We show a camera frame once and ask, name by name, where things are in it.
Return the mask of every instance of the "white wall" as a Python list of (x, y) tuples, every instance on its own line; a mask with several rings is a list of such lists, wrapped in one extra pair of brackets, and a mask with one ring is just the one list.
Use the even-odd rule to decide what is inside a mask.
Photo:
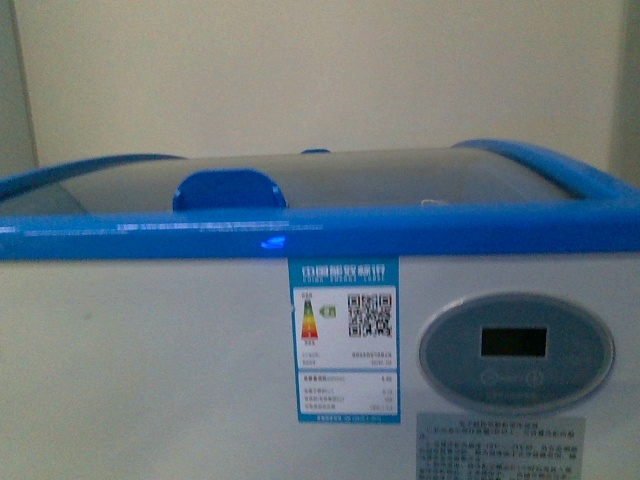
[(43, 164), (547, 145), (606, 168), (622, 0), (15, 0)]
[(11, 4), (0, 0), (0, 175), (35, 167)]

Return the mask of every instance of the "blue plastic trim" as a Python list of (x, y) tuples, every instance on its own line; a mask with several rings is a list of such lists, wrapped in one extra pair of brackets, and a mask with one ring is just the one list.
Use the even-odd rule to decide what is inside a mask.
[(104, 170), (117, 165), (169, 159), (183, 159), (183, 157), (156, 153), (111, 155), (108, 157), (90, 158), (77, 162), (53, 165), (51, 167), (37, 168), (0, 180), (0, 200), (20, 195), (35, 188), (68, 180), (78, 175)]
[(454, 147), (479, 148), (510, 158), (578, 197), (608, 200), (640, 196), (640, 190), (583, 162), (553, 150), (523, 142), (477, 139)]
[(331, 150), (327, 150), (326, 148), (307, 148), (300, 153), (302, 155), (312, 155), (314, 153), (331, 153)]
[[(428, 208), (5, 217), (0, 222), (0, 260), (640, 253), (637, 189), (531, 145), (478, 140), (458, 146), (513, 158), (583, 199)], [(57, 168), (64, 178), (79, 170), (73, 164)], [(51, 175), (35, 173), (14, 177), (20, 181), (5, 180), (0, 187), (5, 192), (16, 191), (20, 183), (31, 188), (29, 178), (51, 183)]]

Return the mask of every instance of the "digital display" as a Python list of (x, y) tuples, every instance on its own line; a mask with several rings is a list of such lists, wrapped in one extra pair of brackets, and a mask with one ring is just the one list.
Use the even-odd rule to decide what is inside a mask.
[(546, 328), (483, 328), (483, 357), (545, 357)]

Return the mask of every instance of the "energy label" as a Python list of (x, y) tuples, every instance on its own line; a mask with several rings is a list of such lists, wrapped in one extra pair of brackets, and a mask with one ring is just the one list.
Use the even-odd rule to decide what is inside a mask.
[(301, 422), (399, 423), (397, 259), (291, 260)]

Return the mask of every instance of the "white sticker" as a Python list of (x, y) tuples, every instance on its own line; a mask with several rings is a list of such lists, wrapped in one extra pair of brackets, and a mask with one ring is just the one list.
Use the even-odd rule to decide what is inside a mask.
[(584, 418), (419, 413), (418, 480), (580, 480)]
[(298, 419), (398, 423), (397, 259), (289, 268)]

